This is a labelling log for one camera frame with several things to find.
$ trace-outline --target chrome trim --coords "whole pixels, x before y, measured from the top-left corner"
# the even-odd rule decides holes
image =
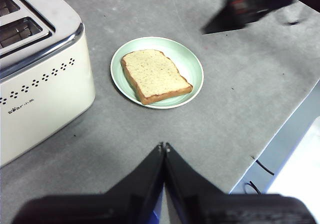
[[[0,71],[0,83],[24,72],[26,69],[34,67],[35,65],[43,62],[44,60],[52,57],[53,55],[61,52],[62,50],[70,47],[73,43],[78,41],[82,34],[85,32],[85,26],[81,23],[75,33],[71,34],[67,38],[58,41],[57,43],[48,46],[41,51],[17,62],[15,65],[11,65],[8,68]]]

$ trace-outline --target white object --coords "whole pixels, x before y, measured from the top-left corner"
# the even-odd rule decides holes
[[[12,1],[19,10],[0,16],[0,31],[18,20],[31,33],[35,23],[40,33],[0,49],[1,165],[67,125],[95,98],[79,15],[63,0]]]
[[[281,194],[301,200],[320,224],[320,117],[311,125],[282,170],[270,185],[268,194]]]

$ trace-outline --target bread crust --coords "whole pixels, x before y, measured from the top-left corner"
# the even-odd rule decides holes
[[[167,57],[162,51],[159,51],[160,53],[162,53],[162,55],[166,58],[168,58],[173,64],[174,62],[169,58]],[[164,99],[167,99],[167,98],[171,98],[171,97],[177,97],[177,96],[181,96],[181,95],[184,95],[184,94],[187,94],[187,93],[190,93],[192,90],[193,90],[193,86],[179,73],[179,70],[177,69],[176,65],[175,68],[178,72],[178,74],[180,75],[180,77],[182,77],[186,83],[189,84],[188,87],[186,88],[182,88],[182,89],[178,89],[178,90],[175,90],[175,91],[169,91],[169,92],[165,92],[165,93],[162,93],[162,94],[155,94],[155,95],[151,95],[149,97],[146,97],[138,83],[136,82],[136,80],[131,76],[128,68],[127,68],[127,63],[126,61],[124,60],[124,58],[126,57],[123,56],[122,59],[121,59],[121,66],[123,68],[123,72],[124,72],[124,75],[126,77],[126,79],[128,80],[128,82],[131,84],[131,86],[133,87],[133,89],[135,90],[138,98],[140,99],[140,102],[143,104],[143,105],[148,105],[150,103],[154,103],[154,102],[158,102],[158,101],[161,101],[161,100],[164,100]]]

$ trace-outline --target toaster slot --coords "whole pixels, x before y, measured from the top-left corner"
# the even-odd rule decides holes
[[[12,0],[0,0],[0,17],[14,13],[20,10],[20,7]]]
[[[6,48],[42,31],[42,28],[30,17],[0,26],[0,49]]]

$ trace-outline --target black cable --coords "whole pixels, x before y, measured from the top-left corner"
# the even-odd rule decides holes
[[[268,168],[266,168],[258,159],[255,160],[255,162],[256,162],[260,167],[262,167],[266,172],[268,172],[269,174],[271,174],[272,176],[275,175],[272,171],[270,171]]]
[[[243,186],[243,189],[244,189],[244,193],[245,194],[248,194],[247,191],[246,191],[246,185],[252,187],[256,193],[258,193],[259,195],[261,194],[261,192],[259,191],[259,189],[256,187],[256,185],[252,182],[252,181],[249,181],[249,182],[246,182]]]

